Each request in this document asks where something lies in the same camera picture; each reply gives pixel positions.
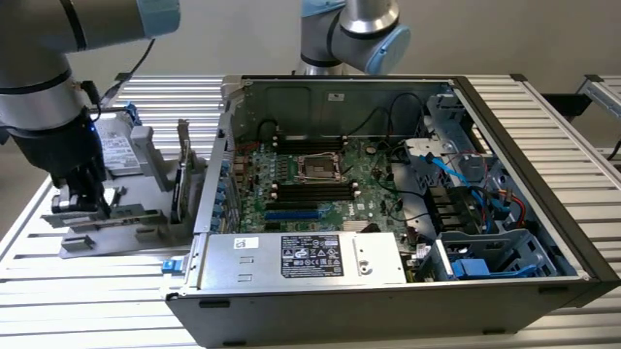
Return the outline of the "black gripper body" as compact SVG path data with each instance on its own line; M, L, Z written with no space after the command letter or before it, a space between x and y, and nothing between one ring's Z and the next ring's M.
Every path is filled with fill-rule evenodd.
M99 189L105 179L101 139L83 108L65 125L29 131L9 128L28 162L42 169L56 184L72 189Z

